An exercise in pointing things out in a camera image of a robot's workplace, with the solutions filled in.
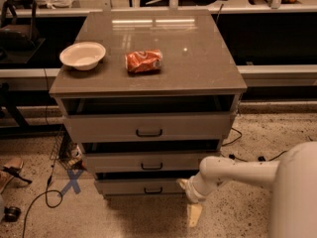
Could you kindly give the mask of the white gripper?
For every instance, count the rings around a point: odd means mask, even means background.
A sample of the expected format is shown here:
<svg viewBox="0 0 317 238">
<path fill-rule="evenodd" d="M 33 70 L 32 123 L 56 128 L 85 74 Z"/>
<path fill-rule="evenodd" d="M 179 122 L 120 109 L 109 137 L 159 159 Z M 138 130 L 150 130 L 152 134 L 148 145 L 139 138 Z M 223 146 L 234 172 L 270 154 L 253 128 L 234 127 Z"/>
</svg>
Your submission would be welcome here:
<svg viewBox="0 0 317 238">
<path fill-rule="evenodd" d="M 211 192 L 211 187 L 201 174 L 192 176 L 190 179 L 178 178 L 176 182 L 185 190 L 187 198 L 192 202 L 187 205 L 187 225 L 190 228 L 195 227 L 202 212 L 202 205 L 199 202 L 206 199 Z"/>
</svg>

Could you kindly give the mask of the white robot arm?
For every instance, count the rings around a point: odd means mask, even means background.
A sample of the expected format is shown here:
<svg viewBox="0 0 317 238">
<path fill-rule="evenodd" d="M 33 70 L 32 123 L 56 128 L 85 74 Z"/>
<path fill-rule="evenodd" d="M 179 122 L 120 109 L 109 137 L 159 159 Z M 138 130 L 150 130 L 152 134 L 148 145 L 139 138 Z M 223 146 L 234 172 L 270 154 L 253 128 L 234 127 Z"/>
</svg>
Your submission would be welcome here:
<svg viewBox="0 0 317 238">
<path fill-rule="evenodd" d="M 317 143 L 306 142 L 286 151 L 279 161 L 236 162 L 207 157 L 191 178 L 177 182 L 189 205 L 189 224 L 197 223 L 201 202 L 228 181 L 271 191 L 268 238 L 317 238 Z"/>
</svg>

